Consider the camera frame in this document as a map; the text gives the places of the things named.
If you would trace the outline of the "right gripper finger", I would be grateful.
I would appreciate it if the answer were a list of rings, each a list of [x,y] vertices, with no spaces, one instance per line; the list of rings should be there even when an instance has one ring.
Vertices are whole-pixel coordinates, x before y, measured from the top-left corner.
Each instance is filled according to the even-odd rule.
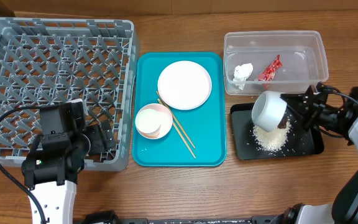
[[[306,93],[281,93],[280,97],[287,104],[307,105],[310,103],[310,96]]]
[[[313,110],[302,106],[291,106],[290,104],[287,104],[287,108],[295,116],[296,120],[300,122],[305,131],[314,128]]]

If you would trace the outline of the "grey-green bowl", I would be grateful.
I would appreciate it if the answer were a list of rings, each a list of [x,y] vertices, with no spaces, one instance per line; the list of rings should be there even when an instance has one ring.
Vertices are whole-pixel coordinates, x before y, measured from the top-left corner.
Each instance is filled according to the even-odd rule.
[[[266,132],[276,130],[286,112],[287,102],[281,98],[281,94],[277,91],[265,91],[253,105],[252,122]]]

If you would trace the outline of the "brown food chunk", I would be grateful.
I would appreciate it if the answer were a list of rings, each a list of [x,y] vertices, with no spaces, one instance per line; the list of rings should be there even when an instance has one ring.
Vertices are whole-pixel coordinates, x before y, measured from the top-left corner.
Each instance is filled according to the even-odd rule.
[[[285,129],[287,127],[287,119],[282,119],[281,122],[279,122],[277,128],[278,129]]]

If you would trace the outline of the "red snack wrapper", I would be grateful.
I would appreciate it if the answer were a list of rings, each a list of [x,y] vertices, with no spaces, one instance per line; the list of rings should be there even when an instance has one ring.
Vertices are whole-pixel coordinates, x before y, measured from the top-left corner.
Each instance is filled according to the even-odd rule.
[[[276,71],[282,66],[280,61],[280,55],[277,55],[275,59],[268,65],[268,67],[258,75],[256,81],[271,81],[273,80]]]

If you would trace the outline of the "pile of white rice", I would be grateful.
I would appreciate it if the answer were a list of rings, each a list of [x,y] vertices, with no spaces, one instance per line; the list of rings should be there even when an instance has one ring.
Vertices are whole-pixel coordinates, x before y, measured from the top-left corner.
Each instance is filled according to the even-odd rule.
[[[252,135],[257,144],[257,150],[278,152],[288,142],[288,135],[291,131],[291,123],[287,121],[284,128],[278,128],[271,132],[266,132],[262,128],[254,125]]]

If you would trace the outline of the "white paper cup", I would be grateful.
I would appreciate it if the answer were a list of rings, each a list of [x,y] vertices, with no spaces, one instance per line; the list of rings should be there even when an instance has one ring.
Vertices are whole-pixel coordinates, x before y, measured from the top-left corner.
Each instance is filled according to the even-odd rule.
[[[159,112],[153,109],[138,112],[135,118],[135,127],[143,136],[155,137],[161,128]]]

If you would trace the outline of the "pink bowl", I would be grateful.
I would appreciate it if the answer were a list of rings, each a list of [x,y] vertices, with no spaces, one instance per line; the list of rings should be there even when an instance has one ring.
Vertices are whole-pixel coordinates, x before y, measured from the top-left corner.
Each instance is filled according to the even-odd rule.
[[[159,134],[156,135],[155,137],[150,138],[148,136],[143,136],[142,134],[140,134],[140,135],[147,139],[160,139],[160,138],[164,137],[165,135],[167,135],[173,125],[173,118],[172,118],[172,115],[170,114],[169,110],[159,103],[151,103],[151,104],[148,104],[148,105],[145,105],[144,107],[142,107],[138,112],[145,110],[145,109],[153,109],[153,110],[156,110],[159,112],[159,117],[161,120],[161,128],[160,128]]]

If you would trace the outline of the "white tissue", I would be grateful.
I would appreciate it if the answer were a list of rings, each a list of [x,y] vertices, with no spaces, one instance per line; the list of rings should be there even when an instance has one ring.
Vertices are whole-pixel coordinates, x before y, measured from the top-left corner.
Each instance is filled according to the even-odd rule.
[[[251,76],[253,69],[251,63],[245,63],[235,67],[233,81],[240,90],[244,89],[245,81]]]

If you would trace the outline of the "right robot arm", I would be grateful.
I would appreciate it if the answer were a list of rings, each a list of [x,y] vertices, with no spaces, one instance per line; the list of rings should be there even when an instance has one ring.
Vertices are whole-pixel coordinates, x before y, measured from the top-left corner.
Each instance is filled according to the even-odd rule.
[[[294,114],[301,127],[343,138],[356,151],[350,159],[334,157],[333,163],[352,176],[333,202],[324,205],[296,204],[273,219],[273,223],[358,223],[358,86],[345,95],[337,88],[319,84],[305,93],[281,93],[279,97]]]

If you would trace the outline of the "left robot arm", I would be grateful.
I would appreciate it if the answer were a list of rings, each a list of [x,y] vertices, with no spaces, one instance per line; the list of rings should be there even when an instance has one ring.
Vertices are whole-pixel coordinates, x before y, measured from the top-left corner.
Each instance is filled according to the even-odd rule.
[[[73,222],[78,173],[85,168],[85,158],[115,145],[108,121],[82,131],[51,121],[42,126],[21,169],[47,223]]]

